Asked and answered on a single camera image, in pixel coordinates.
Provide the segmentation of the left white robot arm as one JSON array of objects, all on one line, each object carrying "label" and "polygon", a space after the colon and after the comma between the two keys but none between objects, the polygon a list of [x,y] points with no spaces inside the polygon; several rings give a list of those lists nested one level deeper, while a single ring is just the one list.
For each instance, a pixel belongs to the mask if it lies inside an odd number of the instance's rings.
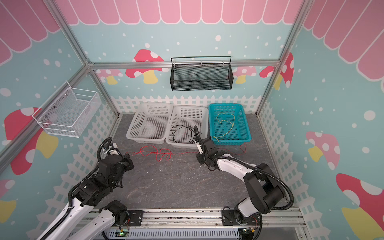
[{"label": "left white robot arm", "polygon": [[39,240],[64,240],[103,198],[122,188],[125,172],[134,168],[130,155],[107,155],[97,167],[68,193],[68,203],[56,219],[38,237]]}]

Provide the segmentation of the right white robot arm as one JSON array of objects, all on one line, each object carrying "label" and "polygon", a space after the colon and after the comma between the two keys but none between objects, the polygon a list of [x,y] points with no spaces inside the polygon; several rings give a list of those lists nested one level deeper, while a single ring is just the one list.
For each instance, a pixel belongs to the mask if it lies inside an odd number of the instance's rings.
[{"label": "right white robot arm", "polygon": [[222,171],[241,180],[248,197],[233,209],[222,210],[224,225],[261,225],[260,215],[272,210],[285,211],[294,205],[292,190],[284,181],[274,175],[267,164],[252,165],[232,157],[229,153],[216,148],[210,138],[195,137],[199,150],[196,154],[201,165],[210,171]]}]

